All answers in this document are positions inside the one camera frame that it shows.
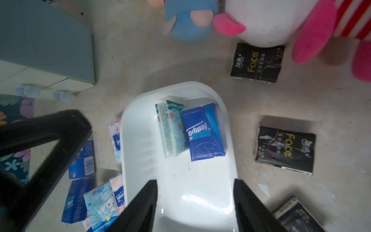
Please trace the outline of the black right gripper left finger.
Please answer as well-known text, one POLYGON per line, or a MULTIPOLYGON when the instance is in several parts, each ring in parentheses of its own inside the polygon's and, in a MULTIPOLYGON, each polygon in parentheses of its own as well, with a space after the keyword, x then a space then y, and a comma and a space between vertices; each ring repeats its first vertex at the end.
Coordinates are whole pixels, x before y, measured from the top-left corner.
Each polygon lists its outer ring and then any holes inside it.
POLYGON ((148 181, 107 232, 151 232, 156 213, 158 187, 148 181))

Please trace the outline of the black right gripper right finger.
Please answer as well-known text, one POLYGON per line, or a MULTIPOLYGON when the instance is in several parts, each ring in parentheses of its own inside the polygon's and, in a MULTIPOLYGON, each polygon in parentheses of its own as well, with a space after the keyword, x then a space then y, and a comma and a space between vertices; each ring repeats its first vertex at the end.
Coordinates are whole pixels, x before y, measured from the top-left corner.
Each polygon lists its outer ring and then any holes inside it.
POLYGON ((243 180, 234 180, 233 197, 240 232, 286 232, 243 180))

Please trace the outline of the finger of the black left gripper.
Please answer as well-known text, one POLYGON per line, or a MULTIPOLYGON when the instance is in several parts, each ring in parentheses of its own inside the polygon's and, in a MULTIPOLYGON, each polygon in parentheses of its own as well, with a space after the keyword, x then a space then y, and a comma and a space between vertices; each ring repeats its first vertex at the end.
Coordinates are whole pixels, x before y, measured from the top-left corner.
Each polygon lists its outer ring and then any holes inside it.
POLYGON ((1 127, 1 157, 31 151, 27 184, 1 168, 1 231, 23 232, 92 135, 78 110, 64 110, 1 127))

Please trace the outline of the white plastic storage box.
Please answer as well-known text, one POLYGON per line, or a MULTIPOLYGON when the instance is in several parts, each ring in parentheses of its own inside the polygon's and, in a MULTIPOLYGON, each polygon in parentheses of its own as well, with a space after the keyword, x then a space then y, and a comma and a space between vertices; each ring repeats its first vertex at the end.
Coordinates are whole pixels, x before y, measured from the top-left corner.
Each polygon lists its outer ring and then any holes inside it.
POLYGON ((236 232, 234 180, 238 177, 227 109, 220 96, 200 82, 183 82, 141 94, 125 108, 120 123, 125 202, 157 181, 155 232, 236 232), (192 161, 190 152, 166 158, 155 105, 163 100, 186 109, 216 104, 225 156, 192 161))

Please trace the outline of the blue cartoon tissue pack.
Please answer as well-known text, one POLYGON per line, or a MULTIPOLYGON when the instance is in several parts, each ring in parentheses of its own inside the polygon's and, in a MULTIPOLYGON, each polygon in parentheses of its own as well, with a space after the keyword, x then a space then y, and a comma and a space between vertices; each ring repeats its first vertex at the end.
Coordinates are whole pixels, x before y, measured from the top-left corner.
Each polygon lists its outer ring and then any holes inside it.
POLYGON ((95 175, 95 152, 93 140, 87 140, 68 169, 69 179, 82 179, 95 175))

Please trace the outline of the dark blue Tempo tissue pack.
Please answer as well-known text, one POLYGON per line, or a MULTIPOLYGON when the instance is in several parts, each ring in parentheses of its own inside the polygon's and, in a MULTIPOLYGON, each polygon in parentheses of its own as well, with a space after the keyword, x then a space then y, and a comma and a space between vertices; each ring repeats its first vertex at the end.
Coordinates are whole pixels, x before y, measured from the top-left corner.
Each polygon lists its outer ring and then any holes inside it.
POLYGON ((192 161, 225 156, 214 103, 185 110, 183 119, 192 161))

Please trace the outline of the pink floral Tempo tissue pack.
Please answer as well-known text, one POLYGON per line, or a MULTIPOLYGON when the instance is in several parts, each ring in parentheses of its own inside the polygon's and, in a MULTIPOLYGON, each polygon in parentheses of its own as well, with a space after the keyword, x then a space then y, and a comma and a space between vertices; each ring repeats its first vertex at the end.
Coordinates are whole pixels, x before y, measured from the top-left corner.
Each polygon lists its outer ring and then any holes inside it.
POLYGON ((110 141, 113 146, 113 152, 118 163, 121 162, 121 145, 120 145, 120 122, 121 118, 117 119, 109 125, 110 141))

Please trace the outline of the teal cartoon tissue pack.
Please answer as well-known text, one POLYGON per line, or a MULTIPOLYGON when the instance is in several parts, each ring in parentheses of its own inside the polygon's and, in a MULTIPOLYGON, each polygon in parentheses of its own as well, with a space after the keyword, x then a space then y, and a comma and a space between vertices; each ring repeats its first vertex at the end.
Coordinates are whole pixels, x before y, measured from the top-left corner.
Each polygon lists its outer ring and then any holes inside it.
POLYGON ((176 157, 188 149, 183 109, 184 105, 170 100, 156 104, 157 121, 166 158, 176 157))

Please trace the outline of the light blue Cinnamoroll tissue pack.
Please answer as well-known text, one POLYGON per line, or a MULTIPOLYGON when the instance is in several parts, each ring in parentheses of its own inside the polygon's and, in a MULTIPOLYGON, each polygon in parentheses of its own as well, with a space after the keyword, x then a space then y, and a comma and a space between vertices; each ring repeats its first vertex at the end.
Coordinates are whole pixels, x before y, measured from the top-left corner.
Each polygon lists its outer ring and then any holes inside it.
POLYGON ((118 218, 118 209, 110 182, 84 193, 92 230, 105 232, 118 218))

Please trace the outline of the small blue-top drawer cabinet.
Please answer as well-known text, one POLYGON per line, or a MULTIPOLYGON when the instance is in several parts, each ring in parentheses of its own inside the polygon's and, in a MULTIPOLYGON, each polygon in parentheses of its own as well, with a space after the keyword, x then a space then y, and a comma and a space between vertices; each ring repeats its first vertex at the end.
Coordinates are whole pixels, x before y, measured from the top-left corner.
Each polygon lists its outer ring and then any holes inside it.
POLYGON ((1 94, 59 100, 95 84, 88 27, 44 1, 1 1, 1 94))

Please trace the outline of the white pink plush toy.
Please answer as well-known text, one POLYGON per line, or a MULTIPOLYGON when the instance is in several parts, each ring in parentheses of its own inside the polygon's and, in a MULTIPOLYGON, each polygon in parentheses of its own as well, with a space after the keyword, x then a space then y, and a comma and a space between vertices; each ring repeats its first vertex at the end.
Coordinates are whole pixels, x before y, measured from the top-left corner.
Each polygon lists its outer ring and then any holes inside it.
POLYGON ((292 59, 306 63, 333 37, 358 40, 352 74, 371 80, 370 1, 226 1, 213 19, 215 29, 256 47, 274 47, 294 39, 292 59))

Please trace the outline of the baby doll plush toy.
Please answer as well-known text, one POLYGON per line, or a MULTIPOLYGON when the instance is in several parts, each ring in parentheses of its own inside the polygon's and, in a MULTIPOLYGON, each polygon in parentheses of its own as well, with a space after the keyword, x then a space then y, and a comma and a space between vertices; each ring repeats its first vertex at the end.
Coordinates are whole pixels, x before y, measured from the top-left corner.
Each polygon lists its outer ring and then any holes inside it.
POLYGON ((214 29, 213 18, 219 13, 218 0, 148 0, 154 8, 163 8, 164 36, 171 35, 186 43, 206 38, 214 29))

